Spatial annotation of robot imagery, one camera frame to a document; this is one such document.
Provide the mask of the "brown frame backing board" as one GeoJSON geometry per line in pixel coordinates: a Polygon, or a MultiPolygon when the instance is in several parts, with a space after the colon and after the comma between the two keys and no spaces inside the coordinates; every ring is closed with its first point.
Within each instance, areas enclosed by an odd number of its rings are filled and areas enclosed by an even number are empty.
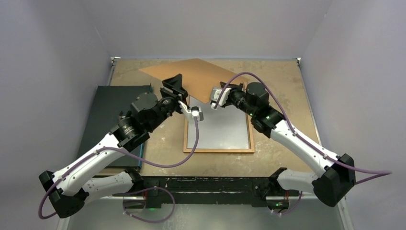
{"type": "Polygon", "coordinates": [[[194,58],[140,69],[161,81],[182,75],[182,86],[195,99],[208,103],[214,86],[228,82],[236,74],[215,64],[194,58]]]}

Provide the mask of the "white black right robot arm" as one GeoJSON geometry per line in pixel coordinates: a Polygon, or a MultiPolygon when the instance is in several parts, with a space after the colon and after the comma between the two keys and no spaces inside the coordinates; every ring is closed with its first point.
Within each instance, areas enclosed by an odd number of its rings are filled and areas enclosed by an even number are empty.
{"type": "Polygon", "coordinates": [[[251,117],[251,124],[266,137],[282,144],[302,161],[312,172],[296,172],[278,169],[269,181],[269,189],[275,195],[286,190],[314,194],[322,203],[334,207],[356,183],[353,158],[348,154],[339,156],[304,135],[287,118],[270,106],[270,94],[260,82],[226,87],[213,87],[211,106],[233,105],[251,117]]]}

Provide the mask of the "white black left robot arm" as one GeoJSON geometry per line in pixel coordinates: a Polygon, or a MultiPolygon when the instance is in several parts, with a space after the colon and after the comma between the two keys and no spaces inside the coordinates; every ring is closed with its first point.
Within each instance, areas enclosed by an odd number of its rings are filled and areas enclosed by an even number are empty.
{"type": "Polygon", "coordinates": [[[126,116],[93,148],[70,165],[39,175],[46,191],[44,199],[50,201],[55,215],[67,218],[95,199],[120,194],[137,196],[144,191],[144,180],[134,169],[99,179],[95,175],[121,157],[132,157],[132,151],[167,118],[187,111],[188,94],[181,74],[163,80],[160,93],[161,99],[151,92],[138,95],[126,116]]]}

